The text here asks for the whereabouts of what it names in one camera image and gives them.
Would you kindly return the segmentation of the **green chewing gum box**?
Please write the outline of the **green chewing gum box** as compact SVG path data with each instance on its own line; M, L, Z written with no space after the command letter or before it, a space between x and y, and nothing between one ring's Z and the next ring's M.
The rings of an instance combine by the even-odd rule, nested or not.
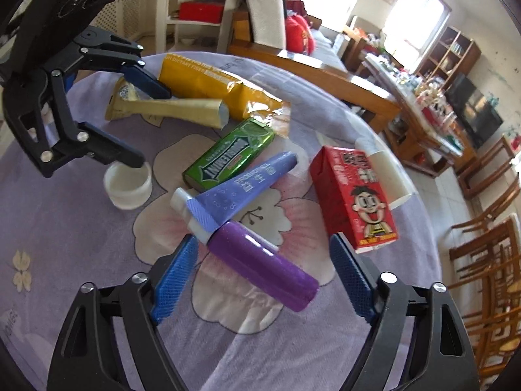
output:
M274 131L265 123L245 120L189 166L183 179L203 193L244 171L274 138Z

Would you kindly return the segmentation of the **purple floral tablecloth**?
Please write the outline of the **purple floral tablecloth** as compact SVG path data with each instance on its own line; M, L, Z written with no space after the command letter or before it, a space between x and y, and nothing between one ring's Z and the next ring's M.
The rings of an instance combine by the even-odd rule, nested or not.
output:
M290 103L290 134L263 159L292 151L298 165L238 220L320 284L295 312L253 287L205 248L174 313L159 329L191 390L337 390L369 327L355 314L330 260L309 164L325 145L378 153L385 144L319 87L257 61L194 52L191 58L252 81ZM117 209L106 168L88 158L44 178L17 143L1 158L1 338L29 383L45 389L59 330L85 282L118 285L171 253L186 225L170 207L182 174L221 132L176 119L154 125L104 115L118 76L98 72L68 93L73 115L138 149L153 172L141 208Z

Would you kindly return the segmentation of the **black flat television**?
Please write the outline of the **black flat television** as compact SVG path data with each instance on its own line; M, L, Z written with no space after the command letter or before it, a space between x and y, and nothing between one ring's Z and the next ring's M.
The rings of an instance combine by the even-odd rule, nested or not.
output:
M445 97L475 149L482 147L503 123L489 99L462 73L456 75Z

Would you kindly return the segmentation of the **white side shelf unit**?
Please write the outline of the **white side shelf unit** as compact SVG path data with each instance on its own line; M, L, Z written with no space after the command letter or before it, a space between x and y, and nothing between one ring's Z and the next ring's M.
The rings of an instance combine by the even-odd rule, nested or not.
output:
M240 0L156 0L155 49L224 53L231 40L232 15Z

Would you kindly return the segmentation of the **purple tube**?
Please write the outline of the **purple tube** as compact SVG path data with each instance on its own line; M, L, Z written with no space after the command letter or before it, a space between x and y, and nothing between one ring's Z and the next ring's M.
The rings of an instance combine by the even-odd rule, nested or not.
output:
M265 238L229 221L207 241L207 249L251 284L293 311L303 311L320 285Z

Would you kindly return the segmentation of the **yellow snack bag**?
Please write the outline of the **yellow snack bag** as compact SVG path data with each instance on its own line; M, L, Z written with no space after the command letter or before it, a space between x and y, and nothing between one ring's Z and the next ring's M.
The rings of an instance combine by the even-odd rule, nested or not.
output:
M217 99L236 121L255 117L264 123L290 121L290 104L236 74L170 53L162 61L159 81L180 98Z

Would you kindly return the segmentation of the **wooden bookshelf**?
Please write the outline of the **wooden bookshelf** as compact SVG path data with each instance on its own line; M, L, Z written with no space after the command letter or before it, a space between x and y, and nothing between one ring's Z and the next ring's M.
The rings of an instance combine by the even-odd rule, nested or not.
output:
M446 26L416 69L424 80L435 78L448 89L459 74L468 75L481 56L476 42L453 26Z

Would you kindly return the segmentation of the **wooden dining chair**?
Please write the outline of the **wooden dining chair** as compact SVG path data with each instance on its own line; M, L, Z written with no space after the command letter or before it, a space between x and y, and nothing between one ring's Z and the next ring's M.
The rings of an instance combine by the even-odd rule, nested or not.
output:
M449 250L466 259L450 290L477 288L477 311L464 314L480 386L499 377L520 348L520 220L511 214L482 235Z
M478 156L458 174L458 184L463 196L471 200L501 178L515 158L507 138L503 135L483 155Z

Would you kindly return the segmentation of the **wooden coffee table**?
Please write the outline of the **wooden coffee table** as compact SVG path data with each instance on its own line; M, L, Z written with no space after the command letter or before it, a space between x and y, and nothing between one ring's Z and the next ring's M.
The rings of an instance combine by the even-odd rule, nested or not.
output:
M412 168L431 178L437 178L463 155L432 126L419 108L415 95L398 83L396 76L388 72L382 60L368 54L362 66L370 72L377 83L397 100L398 116L405 122L404 133L394 133L391 123L385 127L386 138L398 160L407 168Z

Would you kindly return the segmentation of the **pale yellow tube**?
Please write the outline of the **pale yellow tube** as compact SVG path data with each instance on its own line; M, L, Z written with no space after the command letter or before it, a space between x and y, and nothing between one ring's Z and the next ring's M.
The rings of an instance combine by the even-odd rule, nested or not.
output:
M154 126L160 126L164 118L174 118L218 130L230 120L229 109L222 100L142 98L136 87L121 78L109 99L105 119L113 121L133 115L140 115Z

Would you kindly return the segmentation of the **red cushion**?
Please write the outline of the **red cushion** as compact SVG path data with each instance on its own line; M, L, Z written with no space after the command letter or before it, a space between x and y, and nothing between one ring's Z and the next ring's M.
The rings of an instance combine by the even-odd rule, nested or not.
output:
M285 20L287 51L310 56L315 50L315 41L307 20L299 14L288 15Z

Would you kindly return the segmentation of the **blue toothpaste tube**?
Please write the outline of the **blue toothpaste tube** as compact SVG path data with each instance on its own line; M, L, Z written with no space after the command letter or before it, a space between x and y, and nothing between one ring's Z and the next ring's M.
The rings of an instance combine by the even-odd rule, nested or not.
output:
M202 244L207 244L222 225L285 176L297 163L295 153L278 153L196 197L178 187L170 199L170 206L183 219L191 234Z

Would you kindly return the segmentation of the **red cartoon drink box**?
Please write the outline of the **red cartoon drink box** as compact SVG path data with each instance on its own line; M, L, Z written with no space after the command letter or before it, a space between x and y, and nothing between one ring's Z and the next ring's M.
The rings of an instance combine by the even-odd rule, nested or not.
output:
M397 241L387 198L364 151L324 146L309 171L329 235L344 234L357 253Z

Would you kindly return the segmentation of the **wooden sofa with cushions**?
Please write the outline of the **wooden sofa with cushions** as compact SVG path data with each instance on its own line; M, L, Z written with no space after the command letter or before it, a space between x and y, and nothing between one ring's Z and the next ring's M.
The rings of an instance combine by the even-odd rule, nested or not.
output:
M287 11L285 0L242 0L244 7L232 17L228 53L281 68L320 87L342 102L366 111L366 123L379 133L400 112L389 92L350 72L317 58L287 51L282 43Z

